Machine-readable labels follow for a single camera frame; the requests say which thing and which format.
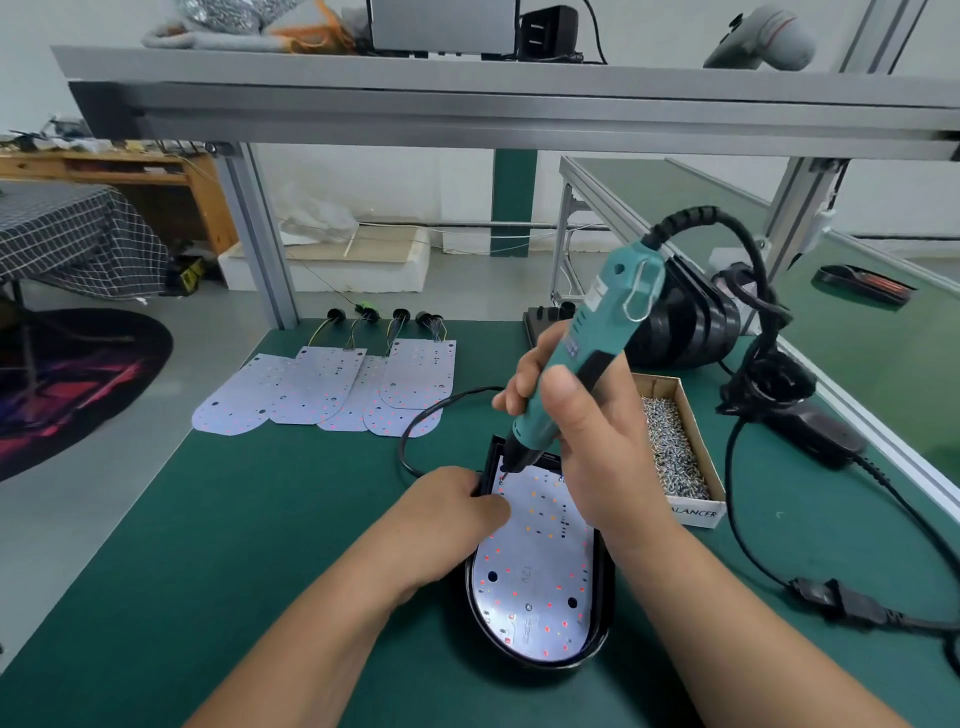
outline cable connector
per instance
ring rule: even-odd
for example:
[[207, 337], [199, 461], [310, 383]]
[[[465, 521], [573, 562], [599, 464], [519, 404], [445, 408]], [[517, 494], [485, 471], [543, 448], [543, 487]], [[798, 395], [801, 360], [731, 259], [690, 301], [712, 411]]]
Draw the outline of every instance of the cable connector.
[[849, 589], [837, 579], [830, 579], [824, 584], [796, 578], [790, 581], [788, 588], [791, 594], [816, 607], [830, 621], [844, 621], [867, 629], [886, 624], [898, 625], [896, 612], [886, 609], [869, 596]]

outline gray cloth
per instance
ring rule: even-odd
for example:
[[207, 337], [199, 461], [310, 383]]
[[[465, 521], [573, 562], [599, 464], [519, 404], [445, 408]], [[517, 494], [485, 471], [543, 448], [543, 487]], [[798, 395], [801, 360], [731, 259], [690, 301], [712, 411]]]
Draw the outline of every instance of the gray cloth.
[[100, 299], [163, 290], [166, 246], [117, 190], [0, 182], [0, 192], [0, 283], [33, 279]]

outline black rug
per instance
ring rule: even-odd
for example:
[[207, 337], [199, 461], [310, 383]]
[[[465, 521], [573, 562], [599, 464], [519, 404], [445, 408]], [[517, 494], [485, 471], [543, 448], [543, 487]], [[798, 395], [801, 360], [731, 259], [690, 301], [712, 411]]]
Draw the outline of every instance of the black rug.
[[[0, 480], [80, 442], [123, 412], [163, 369], [173, 337], [156, 319], [112, 308], [44, 311], [30, 321], [36, 393], [19, 327], [0, 331]], [[128, 337], [89, 342], [81, 336]]]

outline electric screwdriver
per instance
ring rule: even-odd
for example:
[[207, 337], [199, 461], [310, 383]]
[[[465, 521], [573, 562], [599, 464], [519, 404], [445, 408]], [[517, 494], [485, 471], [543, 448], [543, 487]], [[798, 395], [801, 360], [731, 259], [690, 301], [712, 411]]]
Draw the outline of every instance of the electric screwdriver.
[[[544, 370], [563, 364], [591, 391], [650, 315], [663, 278], [663, 258], [643, 241], [610, 253]], [[538, 387], [526, 412], [514, 420], [503, 449], [503, 472], [519, 473], [536, 463], [557, 433]]]

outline aluminum pcb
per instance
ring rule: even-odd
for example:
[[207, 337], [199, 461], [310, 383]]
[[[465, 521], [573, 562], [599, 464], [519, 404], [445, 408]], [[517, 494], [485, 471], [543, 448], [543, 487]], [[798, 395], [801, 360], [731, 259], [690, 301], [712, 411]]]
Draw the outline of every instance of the aluminum pcb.
[[397, 339], [383, 370], [380, 397], [397, 409], [423, 410], [453, 392], [457, 342]]
[[[374, 392], [367, 408], [363, 413], [363, 421], [367, 429], [374, 435], [382, 437], [399, 437], [403, 430], [407, 428], [410, 421], [413, 420], [422, 409], [396, 409], [383, 403], [379, 392]], [[433, 429], [440, 423], [440, 416], [444, 411], [437, 410], [426, 420], [410, 430], [410, 437], [420, 437]]]
[[239, 435], [263, 425], [268, 402], [293, 359], [257, 354], [204, 400], [193, 413], [194, 429], [218, 435]]
[[270, 419], [278, 425], [317, 425], [347, 400], [366, 349], [310, 347], [287, 368], [270, 399]]
[[[497, 464], [497, 470], [503, 460]], [[560, 662], [587, 644], [593, 603], [593, 529], [564, 479], [543, 468], [499, 475], [506, 524], [477, 548], [470, 573], [487, 629], [531, 660]]]
[[357, 379], [350, 387], [344, 406], [333, 417], [323, 420], [317, 427], [338, 432], [366, 432], [364, 410], [370, 405], [372, 398], [379, 398], [376, 390], [380, 386], [383, 361], [382, 356], [369, 354], [364, 356]]

